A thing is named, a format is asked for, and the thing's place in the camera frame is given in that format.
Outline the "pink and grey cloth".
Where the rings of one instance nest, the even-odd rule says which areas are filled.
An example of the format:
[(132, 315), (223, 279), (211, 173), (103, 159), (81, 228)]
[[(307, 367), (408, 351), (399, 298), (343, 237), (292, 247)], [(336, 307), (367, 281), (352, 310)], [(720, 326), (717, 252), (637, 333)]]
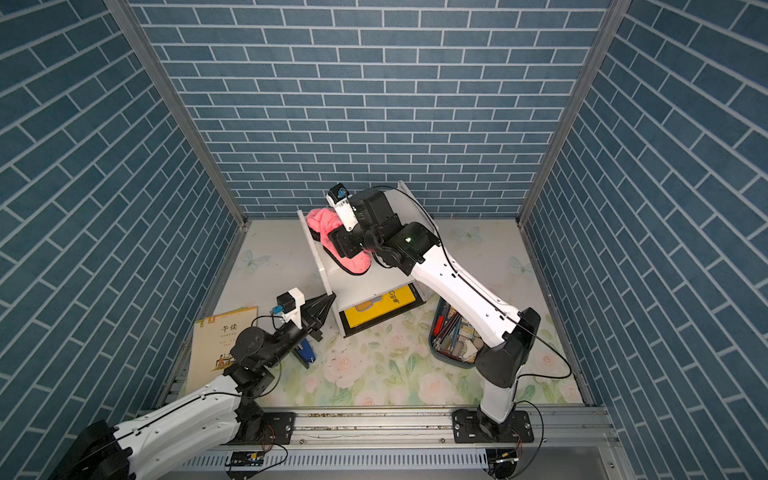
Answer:
[(311, 237), (319, 242), (334, 262), (346, 273), (360, 276), (371, 266), (371, 256), (350, 235), (338, 214), (331, 208), (311, 210), (306, 216)]

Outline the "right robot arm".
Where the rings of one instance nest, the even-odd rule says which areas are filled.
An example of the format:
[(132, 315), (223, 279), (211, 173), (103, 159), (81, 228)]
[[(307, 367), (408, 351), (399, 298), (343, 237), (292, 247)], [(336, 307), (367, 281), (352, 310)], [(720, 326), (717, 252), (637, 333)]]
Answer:
[(484, 379), (483, 397), (469, 426), (491, 442), (509, 442), (517, 379), (540, 324), (532, 308), (519, 310), (467, 273), (447, 252), (436, 226), (404, 224), (381, 188), (350, 194), (342, 184), (326, 200), (342, 222), (329, 239), (342, 258), (368, 253), (436, 293), (480, 335), (484, 345), (474, 366)]

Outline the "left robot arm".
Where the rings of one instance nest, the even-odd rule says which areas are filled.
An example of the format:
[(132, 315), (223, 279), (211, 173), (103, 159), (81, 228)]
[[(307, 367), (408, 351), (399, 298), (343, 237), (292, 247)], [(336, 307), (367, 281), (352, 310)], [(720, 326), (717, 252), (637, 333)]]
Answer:
[(334, 294), (306, 299), (298, 289), (278, 296), (282, 325), (273, 333), (240, 331), (223, 373), (192, 393), (133, 420), (97, 421), (75, 439), (53, 479), (158, 479), (193, 457), (233, 439), (255, 440), (263, 411), (257, 400), (271, 370), (308, 336), (322, 338)]

